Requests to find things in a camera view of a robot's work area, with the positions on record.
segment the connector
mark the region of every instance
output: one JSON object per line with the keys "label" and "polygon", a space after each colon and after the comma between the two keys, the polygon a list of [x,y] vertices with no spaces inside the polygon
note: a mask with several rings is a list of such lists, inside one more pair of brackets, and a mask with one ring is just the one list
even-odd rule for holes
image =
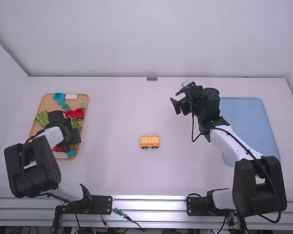
{"label": "connector", "polygon": [[115,214],[121,216],[122,218],[125,218],[125,219],[127,219],[127,220],[130,220],[130,219],[128,219],[129,217],[128,217],[124,212],[122,212],[121,210],[119,210],[119,209],[117,209],[117,208],[114,208],[114,209],[113,209],[113,212],[114,212]]}

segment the toy car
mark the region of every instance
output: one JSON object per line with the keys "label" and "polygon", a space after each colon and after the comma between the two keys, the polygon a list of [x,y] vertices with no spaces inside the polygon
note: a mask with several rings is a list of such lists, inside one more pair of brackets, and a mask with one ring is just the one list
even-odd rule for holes
{"label": "toy car", "polygon": [[158,135],[142,136],[140,137],[140,147],[142,149],[152,148],[157,149],[160,147],[160,138]]}

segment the wooden tray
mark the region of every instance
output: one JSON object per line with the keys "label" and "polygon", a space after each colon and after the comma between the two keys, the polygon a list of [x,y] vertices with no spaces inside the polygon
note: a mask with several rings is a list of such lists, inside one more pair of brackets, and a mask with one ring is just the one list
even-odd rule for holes
{"label": "wooden tray", "polygon": [[[78,94],[76,100],[65,100],[65,103],[67,103],[70,106],[71,110],[76,110],[77,108],[79,108],[79,105],[81,102],[87,103],[87,107],[84,111],[84,119],[78,121],[82,127],[81,128],[81,136],[82,136],[82,132],[83,132],[83,128],[84,128],[84,121],[85,121],[86,113],[87,113],[87,109],[88,109],[89,97],[87,94]],[[57,104],[57,101],[53,100],[53,94],[45,94],[41,99],[37,114],[41,111],[51,112],[51,111],[55,111],[55,110],[63,111],[62,107]],[[43,129],[41,124],[36,119],[34,119],[34,123],[33,123],[33,126],[31,127],[29,137],[33,136],[41,129]],[[54,152],[54,156],[56,157],[56,159],[73,160],[77,157],[79,148],[81,147],[81,144],[82,143],[78,144],[77,153],[76,153],[76,156],[74,156],[74,157],[58,158],[59,155],[61,155],[61,154],[62,154],[62,156],[67,155],[66,153],[64,153],[65,155],[63,155],[63,153],[58,154],[58,152]]]}

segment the cable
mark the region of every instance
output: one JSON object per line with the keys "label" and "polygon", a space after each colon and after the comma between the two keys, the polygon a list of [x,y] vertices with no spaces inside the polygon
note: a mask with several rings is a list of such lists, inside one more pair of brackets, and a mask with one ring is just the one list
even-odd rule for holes
{"label": "cable", "polygon": [[221,228],[219,229],[219,231],[217,233],[214,233],[212,229],[210,229],[210,231],[213,233],[213,234],[219,234],[221,232],[221,230],[223,229],[224,225],[225,225],[225,222],[226,222],[226,216],[225,216],[225,219],[224,219],[224,222],[223,222],[223,225],[221,225]]}
{"label": "cable", "polygon": [[202,134],[200,133],[195,139],[193,139],[193,131],[194,131],[194,113],[192,113],[192,134],[191,134],[191,140],[192,140],[192,142],[195,142],[199,138],[199,136],[202,135]]}
{"label": "cable", "polygon": [[121,232],[121,233],[123,233],[123,234],[124,234],[124,233],[125,233],[125,232],[127,232],[128,230],[129,230],[129,228],[127,228],[125,231],[123,231],[123,232]]}
{"label": "cable", "polygon": [[63,198],[60,198],[60,197],[58,197],[58,196],[56,196],[56,195],[54,195],[54,194],[51,194],[51,193],[43,193],[43,194],[39,194],[38,196],[48,196],[48,197],[54,197],[54,198],[56,198],[57,200],[60,200],[60,201],[63,201],[63,202],[65,202],[65,203],[70,203],[68,200],[66,200],[66,199],[63,199]]}
{"label": "cable", "polygon": [[81,230],[81,228],[77,229],[76,232],[74,232],[74,234],[76,234],[79,230]]}
{"label": "cable", "polygon": [[76,217],[76,220],[77,220],[77,223],[78,223],[78,228],[80,228],[80,223],[79,223],[79,220],[78,220],[77,214],[75,214],[75,217]]}
{"label": "cable", "polygon": [[147,228],[142,228],[142,227],[139,225],[139,223],[137,223],[136,221],[134,221],[134,220],[131,220],[131,221],[138,225],[139,228],[136,228],[137,230],[142,231],[143,233],[147,231]]}
{"label": "cable", "polygon": [[277,198],[277,203],[278,203],[278,217],[276,220],[271,220],[265,216],[263,216],[262,214],[259,214],[258,216],[264,218],[265,220],[271,222],[271,223],[278,223],[280,221],[280,218],[281,218],[281,200],[280,200],[280,197],[278,196],[278,193],[277,193],[277,190],[272,182],[272,179],[270,178],[269,174],[267,173],[266,169],[262,166],[262,164],[260,164],[259,160],[257,158],[255,158],[255,156],[251,153],[251,151],[249,149],[247,149],[234,135],[232,135],[230,132],[228,132],[227,130],[225,129],[222,129],[222,128],[212,128],[212,129],[215,129],[215,130],[220,130],[220,131],[223,131],[225,133],[227,133],[227,135],[231,136],[246,152],[247,154],[249,154],[253,159],[254,161],[256,162],[256,164],[259,166],[259,168],[261,169],[261,171],[265,174],[266,176],[266,179],[269,181],[271,187],[272,187],[272,190],[273,190],[273,193],[274,195],[276,196]]}
{"label": "cable", "polygon": [[18,234],[18,230],[20,229],[21,227],[18,227],[18,228],[16,228],[16,229],[14,229],[13,231],[5,231],[6,233],[11,233],[11,234]]}
{"label": "cable", "polygon": [[137,223],[136,221],[132,220],[129,216],[126,216],[125,219],[127,219],[127,220],[129,220],[129,221],[131,221],[131,222],[133,222],[133,223],[135,223],[135,224],[137,224],[138,227],[139,227],[139,228],[136,228],[137,230],[142,231],[143,233],[147,231],[147,228],[142,228],[142,227],[139,225],[139,223]]}

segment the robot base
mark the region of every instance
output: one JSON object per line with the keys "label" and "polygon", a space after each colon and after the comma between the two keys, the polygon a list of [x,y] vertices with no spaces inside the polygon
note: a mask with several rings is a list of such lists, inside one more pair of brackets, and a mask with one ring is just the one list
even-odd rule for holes
{"label": "robot base", "polygon": [[[98,195],[92,195],[92,201],[93,201],[93,207],[90,208],[90,210],[85,213],[89,215],[99,215],[100,213],[102,215],[110,215],[112,213],[112,202],[113,198],[111,196],[98,196]],[[79,212],[74,212],[70,209],[63,210],[63,214],[83,214]]]}
{"label": "robot base", "polygon": [[232,210],[209,209],[210,199],[207,197],[188,197],[187,214],[189,216],[227,216]]}

